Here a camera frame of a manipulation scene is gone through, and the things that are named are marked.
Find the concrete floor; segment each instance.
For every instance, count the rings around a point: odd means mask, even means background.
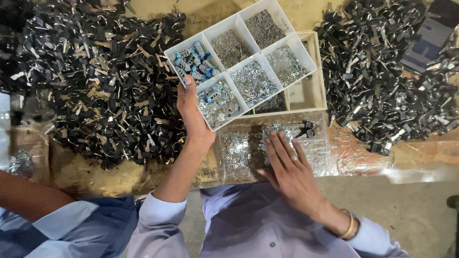
[[[459,183],[391,185],[383,176],[322,177],[316,181],[332,203],[388,229],[411,256],[453,257],[447,253],[455,241],[456,212],[446,206],[446,199],[459,193]],[[198,257],[205,223],[199,191],[191,191],[179,227],[191,258]]]

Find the person's left hand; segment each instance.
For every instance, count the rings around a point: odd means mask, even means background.
[[[190,75],[185,76],[185,85],[179,84],[177,109],[186,125],[186,142],[193,146],[210,148],[215,141],[215,133],[207,126],[198,110],[196,98],[196,83]]]

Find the bangle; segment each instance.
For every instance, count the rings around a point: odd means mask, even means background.
[[[341,239],[345,239],[352,232],[352,228],[354,227],[354,217],[352,216],[352,213],[346,209],[341,209],[341,211],[345,212],[351,218],[351,225],[349,226],[349,229],[346,231],[346,233],[339,236]]]

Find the small metal part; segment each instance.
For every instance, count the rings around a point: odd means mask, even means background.
[[[253,107],[279,91],[258,61],[249,63],[229,76],[248,107]]]
[[[10,157],[10,165],[5,168],[5,171],[17,176],[25,178],[32,177],[35,164],[32,162],[32,156],[29,155],[29,150],[20,149]]]
[[[211,128],[230,120],[239,104],[225,81],[220,81],[197,94],[198,108]]]
[[[249,134],[234,132],[232,134],[222,135],[222,137],[225,142],[223,151],[225,167],[237,176],[244,168],[248,168],[249,162],[252,159],[249,146]]]
[[[305,65],[300,64],[288,45],[283,45],[267,54],[266,59],[283,87],[287,87],[310,72]]]
[[[260,143],[258,145],[258,150],[264,152],[264,163],[269,165],[269,157],[268,153],[266,152],[266,145],[264,143],[265,139],[269,137],[269,133],[274,131],[276,133],[283,132],[286,138],[290,142],[290,146],[293,148],[293,144],[291,141],[295,138],[298,133],[300,133],[300,129],[295,125],[286,125],[281,124],[280,120],[275,120],[270,126],[263,126],[262,131],[258,133],[256,136],[260,138]]]
[[[249,48],[236,29],[228,30],[213,38],[210,40],[210,45],[226,69],[251,56]]]
[[[273,113],[287,110],[284,92],[281,91],[269,100],[255,107],[256,114]]]
[[[260,49],[265,49],[285,37],[285,32],[274,23],[266,9],[249,18],[246,26]]]

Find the worker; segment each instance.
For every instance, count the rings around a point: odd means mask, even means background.
[[[0,170],[0,257],[119,257],[139,207],[133,197],[77,201]]]
[[[196,84],[185,77],[177,108],[187,140],[164,181],[140,210],[132,197],[78,201],[59,190],[0,171],[0,257],[188,257],[178,229],[195,174],[215,140],[197,109]],[[329,203],[306,156],[282,134],[265,141],[270,183],[201,190],[207,220],[200,257],[408,257],[378,224]]]
[[[185,76],[185,84],[186,89],[179,86],[177,108],[186,124],[186,143],[169,174],[140,208],[128,258],[188,257],[178,226],[215,133],[197,109],[191,76]],[[295,150],[285,135],[274,131],[265,140],[273,171],[258,172],[270,183],[201,189],[207,221],[201,258],[409,257],[389,239],[387,230],[331,204],[317,188],[300,144],[295,139],[292,143]]]

